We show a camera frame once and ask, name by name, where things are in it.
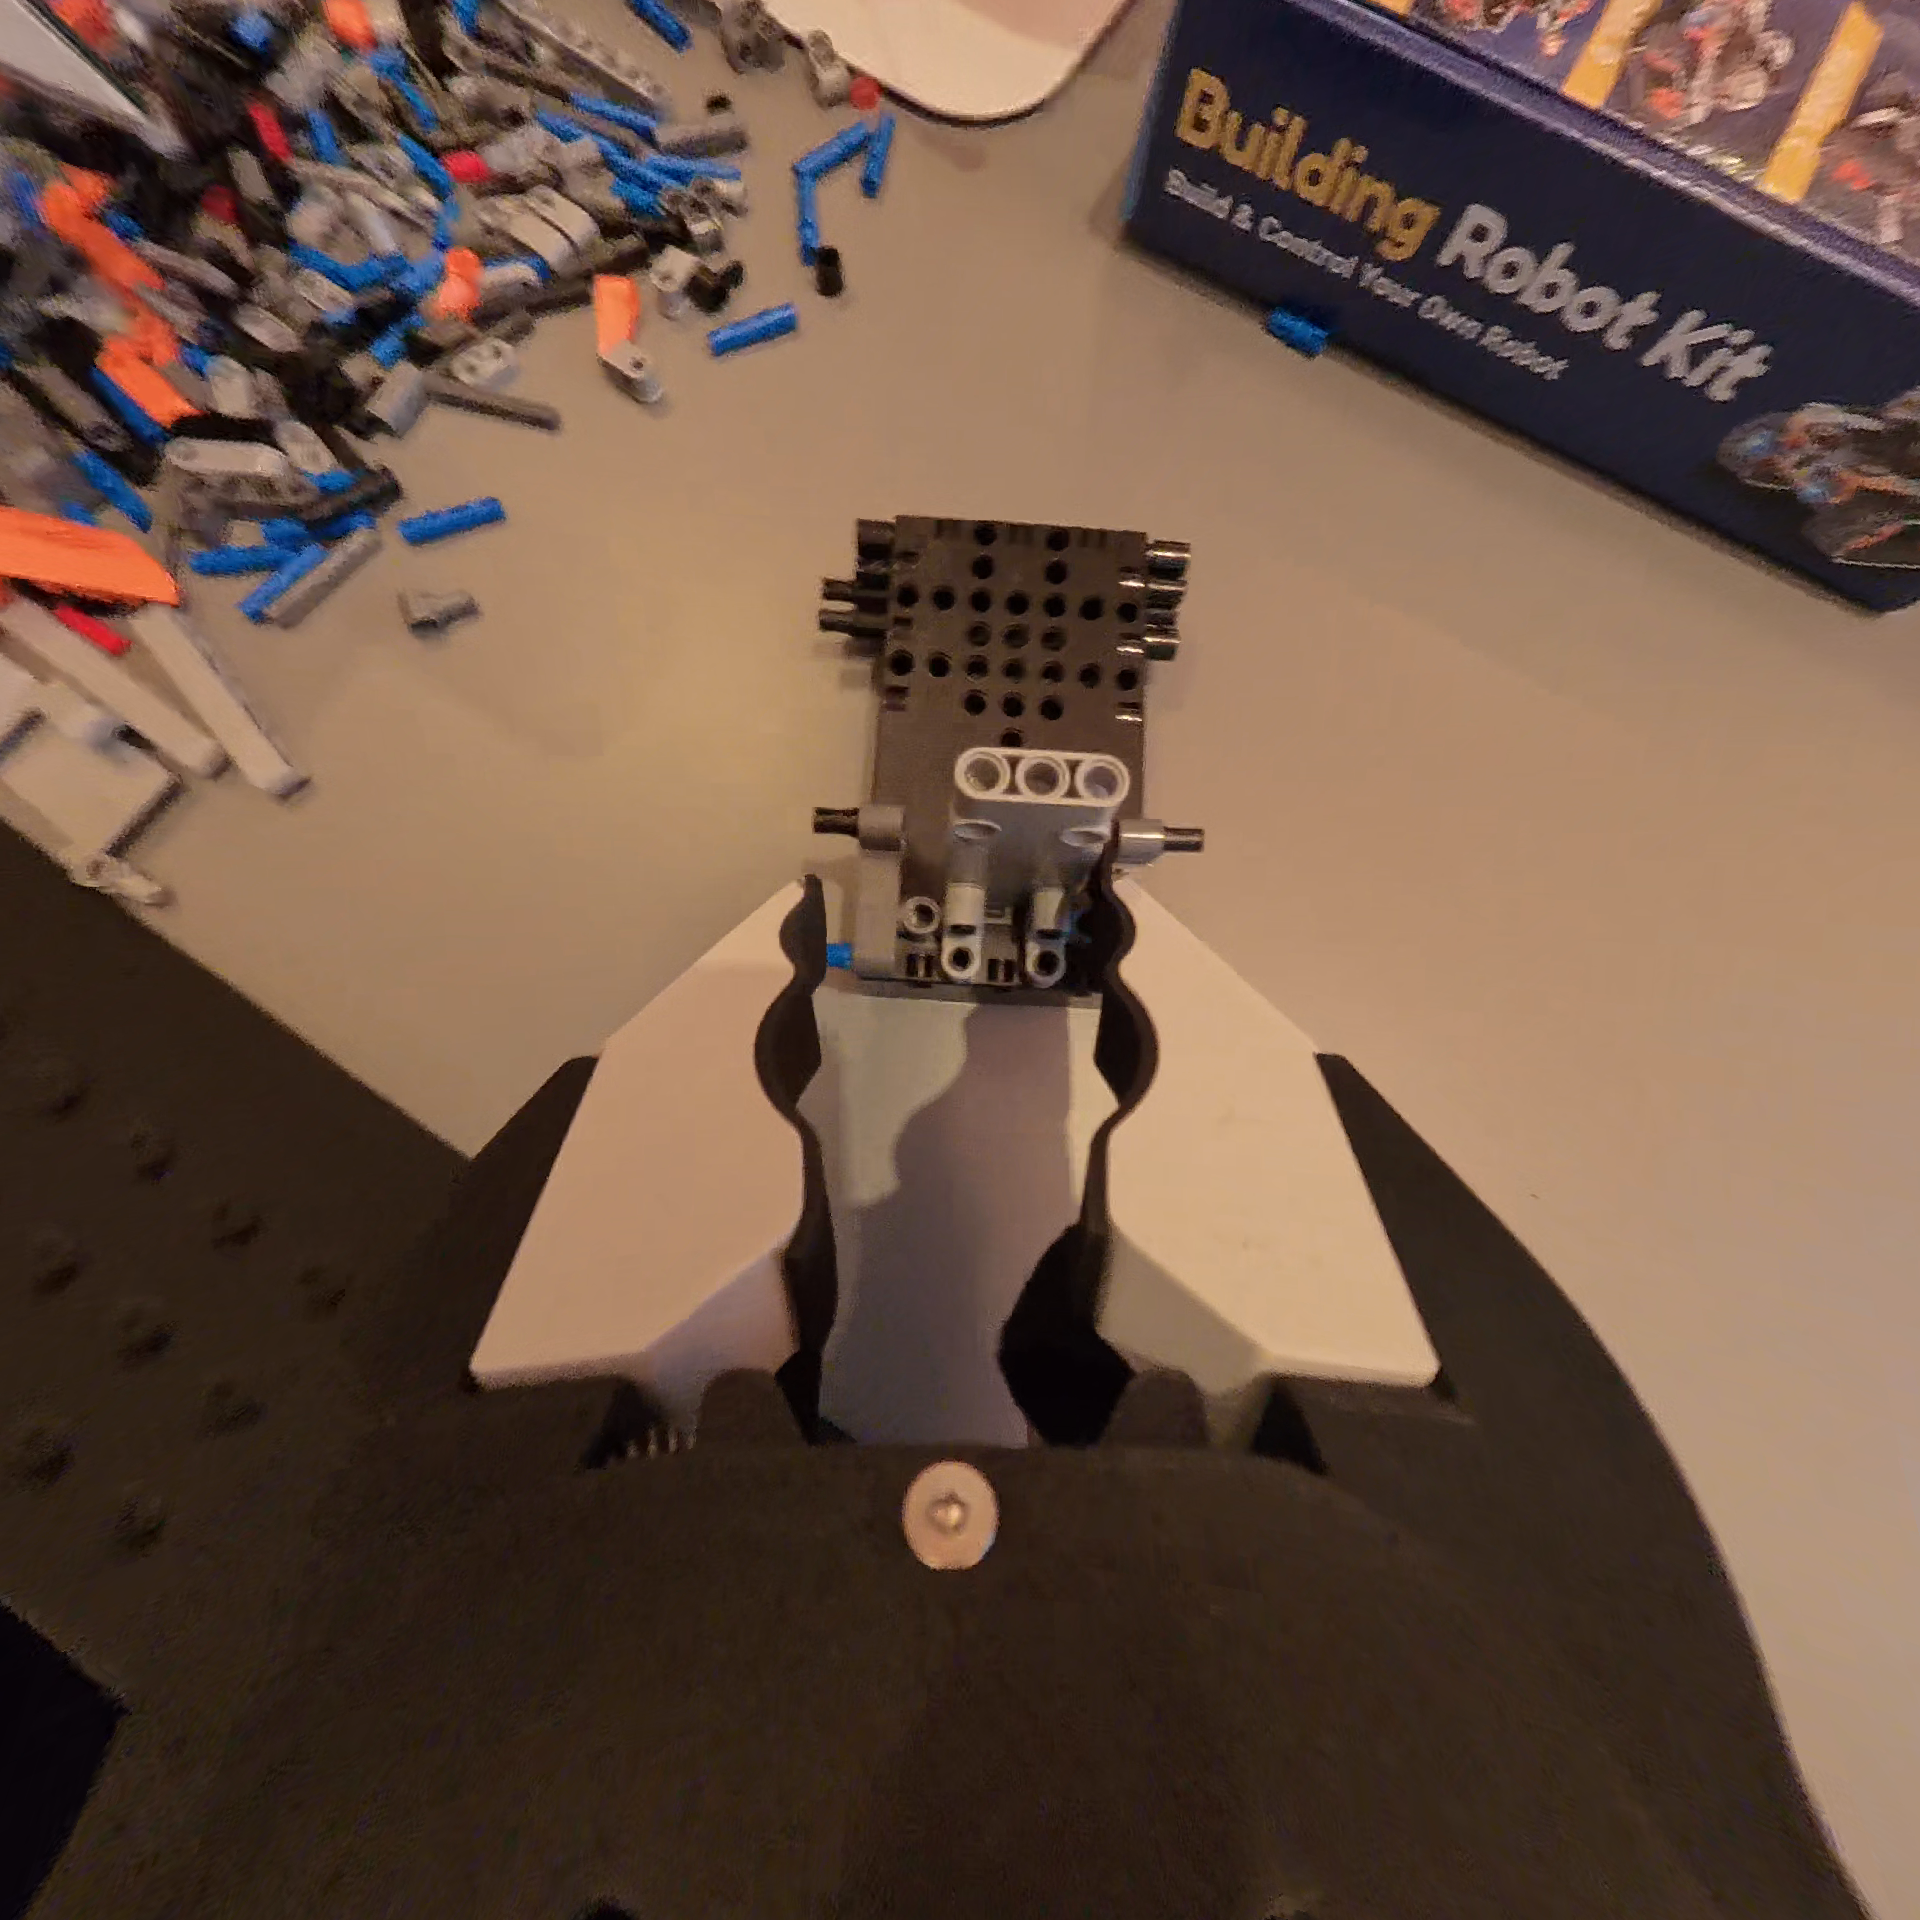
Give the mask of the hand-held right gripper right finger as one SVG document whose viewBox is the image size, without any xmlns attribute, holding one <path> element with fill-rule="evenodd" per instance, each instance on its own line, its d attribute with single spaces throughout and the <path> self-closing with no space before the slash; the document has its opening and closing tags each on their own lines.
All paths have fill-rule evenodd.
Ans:
<svg viewBox="0 0 1920 1920">
<path fill-rule="evenodd" d="M 1135 883 L 1095 878 L 1081 932 L 1111 1109 L 999 1333 L 1025 1428 L 1094 1446 L 1169 1376 L 1215 1446 L 1309 1451 L 1309 1388 L 1441 1395 L 1319 1049 Z"/>
</svg>

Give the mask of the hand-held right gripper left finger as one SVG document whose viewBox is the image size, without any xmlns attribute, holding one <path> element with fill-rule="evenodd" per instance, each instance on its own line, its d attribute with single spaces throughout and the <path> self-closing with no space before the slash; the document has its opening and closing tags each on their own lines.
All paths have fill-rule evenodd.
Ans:
<svg viewBox="0 0 1920 1920">
<path fill-rule="evenodd" d="M 779 889 L 601 1049 L 471 1351 L 483 1388 L 629 1379 L 690 1428 L 763 1370 L 817 1419 L 835 1322 L 824 883 Z"/>
</svg>

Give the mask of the dark grey short beam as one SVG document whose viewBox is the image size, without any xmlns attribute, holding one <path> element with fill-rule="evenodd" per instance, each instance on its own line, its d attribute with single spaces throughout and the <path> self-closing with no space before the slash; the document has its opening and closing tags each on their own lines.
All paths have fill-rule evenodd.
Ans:
<svg viewBox="0 0 1920 1920">
<path fill-rule="evenodd" d="M 849 974 L 870 983 L 899 983 L 901 902 L 914 897 L 904 862 L 904 809 L 862 804 L 857 809 L 857 874 L 849 895 Z"/>
</svg>

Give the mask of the grey frame piece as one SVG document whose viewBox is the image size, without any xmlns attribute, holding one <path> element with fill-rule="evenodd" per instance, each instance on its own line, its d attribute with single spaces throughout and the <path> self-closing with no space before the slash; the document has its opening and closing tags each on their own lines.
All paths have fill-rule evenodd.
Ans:
<svg viewBox="0 0 1920 1920">
<path fill-rule="evenodd" d="M 1048 938 L 1053 914 L 1064 897 L 1087 900 L 1132 787 L 1107 750 L 957 750 L 904 819 L 907 975 L 969 994 L 1060 990 L 1070 948 Z"/>
</svg>

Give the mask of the black perforated motor block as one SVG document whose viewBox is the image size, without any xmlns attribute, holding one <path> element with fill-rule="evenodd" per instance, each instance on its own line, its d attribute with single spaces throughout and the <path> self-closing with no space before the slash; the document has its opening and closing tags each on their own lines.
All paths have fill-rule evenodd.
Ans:
<svg viewBox="0 0 1920 1920">
<path fill-rule="evenodd" d="M 1006 744 L 1107 750 L 1135 787 L 1094 870 L 1197 853 L 1204 830 L 1157 819 L 1144 793 L 1144 698 L 1152 673 L 1178 654 L 1188 592 L 1185 542 L 1072 523 L 891 516 L 860 519 L 844 578 L 824 578 L 817 627 L 870 665 L 874 733 L 862 804 L 918 796 L 957 750 Z M 907 975 L 887 990 L 950 997 L 1084 997 L 1084 938 L 1070 948 L 1060 990 L 969 994 Z"/>
</svg>

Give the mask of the pile of small building pieces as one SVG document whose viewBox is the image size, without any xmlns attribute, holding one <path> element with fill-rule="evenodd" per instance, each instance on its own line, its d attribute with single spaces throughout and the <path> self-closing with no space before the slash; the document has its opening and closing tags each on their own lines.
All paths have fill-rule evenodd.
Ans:
<svg viewBox="0 0 1920 1920">
<path fill-rule="evenodd" d="M 648 325 L 713 359 L 754 308 L 751 128 L 558 4 L 6 4 L 2 505 L 129 536 L 291 630 L 380 553 L 506 519 L 493 483 L 408 505 L 426 421 L 555 437 L 527 341 L 596 399 L 667 394 Z M 2 584 L 99 654 L 145 606 Z"/>
</svg>

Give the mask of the long light grey beam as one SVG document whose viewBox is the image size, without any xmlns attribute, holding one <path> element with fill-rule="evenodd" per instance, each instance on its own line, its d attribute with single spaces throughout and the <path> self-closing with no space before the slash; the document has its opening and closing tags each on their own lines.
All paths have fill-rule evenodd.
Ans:
<svg viewBox="0 0 1920 1920">
<path fill-rule="evenodd" d="M 216 779 L 227 770 L 227 750 L 209 733 L 170 708 L 92 643 L 60 627 L 50 611 L 12 598 L 2 606 L 2 634 L 35 670 L 89 697 L 180 771 Z"/>
<path fill-rule="evenodd" d="M 140 609 L 128 618 L 128 631 L 154 659 L 244 780 L 275 804 L 287 804 L 307 787 L 307 775 L 265 729 L 227 663 L 175 609 Z"/>
</svg>

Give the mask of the large grey panel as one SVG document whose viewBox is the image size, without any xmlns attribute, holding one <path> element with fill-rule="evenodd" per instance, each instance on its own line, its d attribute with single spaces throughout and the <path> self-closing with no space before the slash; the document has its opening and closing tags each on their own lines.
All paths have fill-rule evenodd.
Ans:
<svg viewBox="0 0 1920 1920">
<path fill-rule="evenodd" d="M 129 862 L 128 846 L 180 796 L 180 779 L 118 735 L 79 740 L 27 708 L 2 733 L 2 790 L 43 824 L 56 866 L 65 852 Z"/>
</svg>

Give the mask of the orange curved panel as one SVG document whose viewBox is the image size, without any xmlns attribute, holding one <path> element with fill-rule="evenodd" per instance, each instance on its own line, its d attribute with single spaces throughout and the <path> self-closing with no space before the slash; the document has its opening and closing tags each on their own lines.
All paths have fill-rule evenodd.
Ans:
<svg viewBox="0 0 1920 1920">
<path fill-rule="evenodd" d="M 2 505 L 2 580 L 69 598 L 180 609 L 180 580 L 129 536 Z"/>
</svg>

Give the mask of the blue robot kit box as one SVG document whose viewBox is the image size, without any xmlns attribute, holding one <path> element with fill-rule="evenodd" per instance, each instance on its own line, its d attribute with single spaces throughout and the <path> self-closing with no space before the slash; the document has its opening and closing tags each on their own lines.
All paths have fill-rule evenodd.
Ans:
<svg viewBox="0 0 1920 1920">
<path fill-rule="evenodd" d="M 1178 4 L 1140 251 L 1918 606 L 1913 4 Z"/>
</svg>

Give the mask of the white book stand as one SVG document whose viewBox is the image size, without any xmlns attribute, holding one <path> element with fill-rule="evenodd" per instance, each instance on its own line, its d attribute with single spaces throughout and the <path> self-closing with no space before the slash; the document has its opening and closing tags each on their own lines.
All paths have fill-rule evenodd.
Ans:
<svg viewBox="0 0 1920 1920">
<path fill-rule="evenodd" d="M 826 36 L 887 96 L 950 121 L 1043 111 L 1131 4 L 766 4 L 792 43 Z"/>
</svg>

